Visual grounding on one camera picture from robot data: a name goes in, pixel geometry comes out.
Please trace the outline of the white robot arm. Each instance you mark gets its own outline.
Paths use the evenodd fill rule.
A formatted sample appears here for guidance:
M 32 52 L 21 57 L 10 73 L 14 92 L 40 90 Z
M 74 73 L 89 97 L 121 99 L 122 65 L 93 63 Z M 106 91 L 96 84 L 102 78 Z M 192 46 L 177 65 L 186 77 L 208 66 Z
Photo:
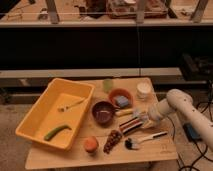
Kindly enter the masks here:
M 179 112 L 185 116 L 201 136 L 206 145 L 213 151 L 213 122 L 193 106 L 192 97 L 179 89 L 171 89 L 166 97 L 151 105 L 142 118 L 142 129 L 157 126 L 169 114 Z

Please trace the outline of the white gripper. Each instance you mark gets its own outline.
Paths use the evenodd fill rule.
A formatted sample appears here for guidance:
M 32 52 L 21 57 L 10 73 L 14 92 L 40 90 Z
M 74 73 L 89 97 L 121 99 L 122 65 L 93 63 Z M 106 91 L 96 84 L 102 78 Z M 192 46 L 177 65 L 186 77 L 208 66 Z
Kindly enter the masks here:
M 141 126 L 142 129 L 148 129 L 154 126 L 154 122 L 158 123 L 162 120 L 162 116 L 159 113 L 156 106 L 151 106 L 148 108 L 148 111 L 143 111 L 138 108 L 133 110 L 133 116 L 140 116 L 140 115 L 148 115 L 148 118 L 152 121 L 146 121 Z

